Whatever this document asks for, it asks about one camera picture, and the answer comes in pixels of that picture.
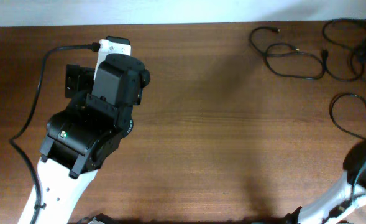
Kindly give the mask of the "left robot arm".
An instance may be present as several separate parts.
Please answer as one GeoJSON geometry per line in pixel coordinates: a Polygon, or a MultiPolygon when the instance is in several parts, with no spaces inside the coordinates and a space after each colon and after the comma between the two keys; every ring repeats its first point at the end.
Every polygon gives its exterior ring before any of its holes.
{"type": "Polygon", "coordinates": [[[134,127],[150,73],[138,59],[109,54],[96,68],[66,66],[67,107],[53,115],[40,147],[39,188],[19,223],[67,223],[103,162],[134,127]]]}

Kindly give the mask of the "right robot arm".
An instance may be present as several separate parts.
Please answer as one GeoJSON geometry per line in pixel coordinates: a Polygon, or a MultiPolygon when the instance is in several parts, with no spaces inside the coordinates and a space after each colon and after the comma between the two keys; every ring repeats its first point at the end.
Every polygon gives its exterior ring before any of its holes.
{"type": "MultiPolygon", "coordinates": [[[[355,47],[349,47],[327,37],[325,39],[332,44],[349,49],[351,56],[357,57],[362,65],[366,63],[366,38],[355,47]]],[[[343,96],[359,98],[366,108],[366,100],[362,96],[341,93],[331,101],[330,118],[341,131],[358,137],[362,141],[346,155],[343,173],[337,182],[311,204],[298,207],[293,213],[288,213],[282,223],[343,223],[345,217],[366,205],[366,138],[343,129],[336,123],[332,113],[334,104],[343,96]]]]}

